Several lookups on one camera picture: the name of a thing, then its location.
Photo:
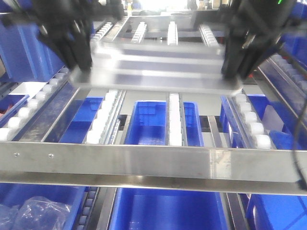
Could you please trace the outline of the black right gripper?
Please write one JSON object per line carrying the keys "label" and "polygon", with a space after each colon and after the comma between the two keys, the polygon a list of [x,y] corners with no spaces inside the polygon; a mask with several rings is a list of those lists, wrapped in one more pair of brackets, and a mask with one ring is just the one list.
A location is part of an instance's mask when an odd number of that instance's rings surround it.
{"label": "black right gripper", "polygon": [[245,79],[281,46],[294,0],[233,0],[223,13],[227,24],[222,74]]}

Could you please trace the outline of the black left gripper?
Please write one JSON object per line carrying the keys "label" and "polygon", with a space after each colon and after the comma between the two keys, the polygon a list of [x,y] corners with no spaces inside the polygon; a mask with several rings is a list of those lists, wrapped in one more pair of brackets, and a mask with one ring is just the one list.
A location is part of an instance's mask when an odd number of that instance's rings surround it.
{"label": "black left gripper", "polygon": [[119,0],[34,0],[32,10],[40,27],[39,40],[70,69],[88,71],[92,66],[90,39],[94,21],[121,20]]}

